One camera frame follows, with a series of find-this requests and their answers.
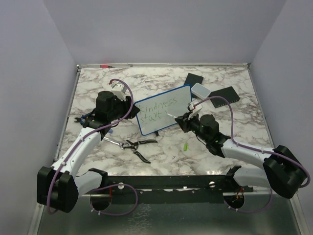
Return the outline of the green marker cap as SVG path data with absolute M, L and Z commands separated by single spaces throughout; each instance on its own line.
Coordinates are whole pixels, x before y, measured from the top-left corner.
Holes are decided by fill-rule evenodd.
M 185 143 L 185 144 L 184 144 L 184 148 L 183 148 L 183 150 L 184 150 L 184 151 L 186 151 L 187 149 L 188 149 L 188 144 L 187 144 L 187 143 Z

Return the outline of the blue framed whiteboard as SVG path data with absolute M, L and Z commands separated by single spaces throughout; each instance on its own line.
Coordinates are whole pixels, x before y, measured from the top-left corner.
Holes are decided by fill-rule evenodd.
M 135 102 L 134 105 L 140 109 L 136 119 L 141 134 L 146 136 L 176 124 L 167 113 L 182 116 L 188 112 L 187 106 L 191 101 L 191 88 L 180 86 Z

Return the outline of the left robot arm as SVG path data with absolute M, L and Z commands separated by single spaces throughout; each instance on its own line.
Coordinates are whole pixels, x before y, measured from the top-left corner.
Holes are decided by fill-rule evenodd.
M 133 94 L 125 95 L 121 91 L 98 93 L 95 108 L 84 116 L 77 139 L 52 166 L 43 166 L 37 173 L 37 202 L 45 205 L 49 214 L 68 213 L 81 195 L 91 190 L 97 193 L 107 190 L 106 172 L 93 168 L 77 176 L 78 170 L 113 126 L 125 119 L 133 119 L 138 112 Z

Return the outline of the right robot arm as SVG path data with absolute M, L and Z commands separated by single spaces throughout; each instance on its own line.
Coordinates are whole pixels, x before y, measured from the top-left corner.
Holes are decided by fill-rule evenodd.
M 183 132 L 193 132 L 208 151 L 222 158 L 237 159 L 253 165 L 253 168 L 240 167 L 234 175 L 225 178 L 225 187 L 236 191 L 241 186 L 272 188 L 280 196 L 291 199 L 299 188 L 310 182 L 307 170 L 285 146 L 262 148 L 235 141 L 222 134 L 213 115 L 195 115 L 187 112 L 176 117 Z

